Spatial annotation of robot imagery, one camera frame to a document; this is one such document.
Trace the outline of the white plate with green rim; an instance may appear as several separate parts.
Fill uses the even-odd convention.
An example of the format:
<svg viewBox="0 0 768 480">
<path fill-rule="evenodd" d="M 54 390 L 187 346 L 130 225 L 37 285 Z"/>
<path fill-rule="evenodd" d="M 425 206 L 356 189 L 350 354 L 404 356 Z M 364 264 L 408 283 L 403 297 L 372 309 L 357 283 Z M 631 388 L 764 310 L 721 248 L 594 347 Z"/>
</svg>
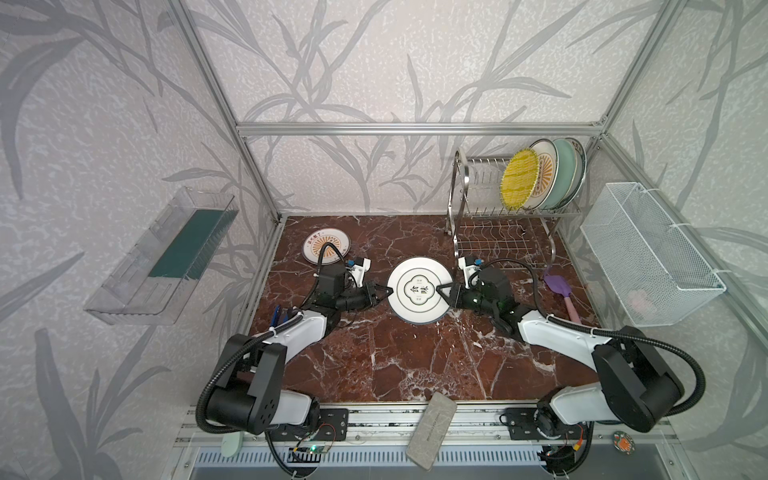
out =
<svg viewBox="0 0 768 480">
<path fill-rule="evenodd" d="M 392 311 L 402 320 L 426 325 L 440 320 L 449 310 L 445 300 L 453 283 L 447 268 L 427 257 L 414 257 L 398 264 L 387 282 Z"/>
</svg>

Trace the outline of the orange sunburst plate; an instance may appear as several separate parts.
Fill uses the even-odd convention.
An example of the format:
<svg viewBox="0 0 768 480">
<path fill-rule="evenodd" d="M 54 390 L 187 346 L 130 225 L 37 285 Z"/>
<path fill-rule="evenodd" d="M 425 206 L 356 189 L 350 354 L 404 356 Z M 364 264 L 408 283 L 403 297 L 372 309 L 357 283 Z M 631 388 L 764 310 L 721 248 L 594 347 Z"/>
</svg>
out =
<svg viewBox="0 0 768 480">
<path fill-rule="evenodd" d="M 549 139 L 539 139 L 530 145 L 539 160 L 538 179 L 531 196 L 523 205 L 524 210 L 540 208 L 549 197 L 557 177 L 558 154 L 555 144 Z"/>
<path fill-rule="evenodd" d="M 336 228 L 322 228 L 311 233 L 303 242 L 302 255 L 308 262 L 317 265 L 319 259 L 324 265 L 336 263 L 349 251 L 349 236 Z"/>
</svg>

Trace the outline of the yellow green woven plate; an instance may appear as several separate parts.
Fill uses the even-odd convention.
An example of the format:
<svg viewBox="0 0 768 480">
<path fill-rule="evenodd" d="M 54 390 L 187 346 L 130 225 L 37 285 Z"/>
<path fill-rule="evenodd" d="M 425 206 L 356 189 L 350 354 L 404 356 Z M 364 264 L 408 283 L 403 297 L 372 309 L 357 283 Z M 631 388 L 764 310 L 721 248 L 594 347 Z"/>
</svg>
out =
<svg viewBox="0 0 768 480">
<path fill-rule="evenodd" d="M 530 149 L 518 151 L 507 163 L 500 181 L 500 196 L 508 210 L 520 210 L 532 196 L 539 178 L 540 161 Z"/>
</svg>

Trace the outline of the light green flower plate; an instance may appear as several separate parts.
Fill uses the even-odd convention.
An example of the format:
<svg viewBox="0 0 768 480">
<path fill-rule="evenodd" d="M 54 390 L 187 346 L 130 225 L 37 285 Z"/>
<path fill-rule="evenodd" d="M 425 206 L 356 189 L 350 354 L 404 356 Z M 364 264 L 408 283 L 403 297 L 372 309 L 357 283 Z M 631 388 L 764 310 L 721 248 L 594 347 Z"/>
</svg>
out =
<svg viewBox="0 0 768 480">
<path fill-rule="evenodd" d="M 570 190 L 576 171 L 576 151 L 566 139 L 554 141 L 558 156 L 557 175 L 547 199 L 542 204 L 544 210 L 554 210 Z"/>
</svg>

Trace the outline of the dark green rimmed white plate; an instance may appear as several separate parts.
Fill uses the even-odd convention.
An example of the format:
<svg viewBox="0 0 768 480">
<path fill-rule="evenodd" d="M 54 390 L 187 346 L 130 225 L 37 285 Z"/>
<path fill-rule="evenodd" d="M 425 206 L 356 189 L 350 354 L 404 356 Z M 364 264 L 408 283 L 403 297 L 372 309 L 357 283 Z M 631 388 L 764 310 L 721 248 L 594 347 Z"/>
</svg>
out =
<svg viewBox="0 0 768 480">
<path fill-rule="evenodd" d="M 574 137 L 566 137 L 575 152 L 575 172 L 569 187 L 566 203 L 570 203 L 577 195 L 586 174 L 586 151 L 582 143 Z"/>
</svg>

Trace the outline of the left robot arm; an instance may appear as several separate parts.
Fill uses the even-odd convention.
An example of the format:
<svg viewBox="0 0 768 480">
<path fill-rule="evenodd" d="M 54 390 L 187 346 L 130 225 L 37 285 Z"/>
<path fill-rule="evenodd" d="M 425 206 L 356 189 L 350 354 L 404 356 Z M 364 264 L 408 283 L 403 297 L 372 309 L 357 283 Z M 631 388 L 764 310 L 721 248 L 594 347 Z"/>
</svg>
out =
<svg viewBox="0 0 768 480">
<path fill-rule="evenodd" d="M 235 334 L 227 340 L 197 401 L 197 427 L 215 435 L 262 434 L 285 474 L 309 478 L 315 470 L 289 466 L 273 439 L 275 432 L 285 429 L 303 442 L 322 428 L 319 401 L 282 388 L 285 367 L 305 348 L 329 336 L 343 312 L 366 311 L 394 293 L 387 285 L 356 277 L 365 271 L 362 257 L 346 261 L 334 243 L 323 243 L 314 283 L 304 301 L 288 310 L 287 320 L 260 335 Z"/>
</svg>

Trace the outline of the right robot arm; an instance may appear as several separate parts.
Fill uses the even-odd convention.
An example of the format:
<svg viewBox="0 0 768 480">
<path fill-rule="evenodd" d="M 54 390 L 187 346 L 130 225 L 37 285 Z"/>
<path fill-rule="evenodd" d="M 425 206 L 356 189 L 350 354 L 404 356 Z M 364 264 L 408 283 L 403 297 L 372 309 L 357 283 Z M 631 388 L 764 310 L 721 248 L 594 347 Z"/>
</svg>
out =
<svg viewBox="0 0 768 480">
<path fill-rule="evenodd" d="M 649 432 L 660 419 L 682 414 L 702 399 L 706 375 L 688 352 L 634 327 L 587 327 L 547 312 L 539 277 L 528 263 L 522 266 L 532 279 L 533 302 L 523 304 L 497 265 L 470 256 L 461 267 L 463 281 L 442 271 L 435 291 L 452 308 L 489 316 L 503 335 L 555 351 L 597 375 L 594 383 L 558 387 L 537 403 L 535 420 L 542 435 L 552 436 L 566 425 L 579 428 L 576 445 L 543 453 L 542 468 L 553 478 L 565 479 L 585 463 L 596 424 Z"/>
</svg>

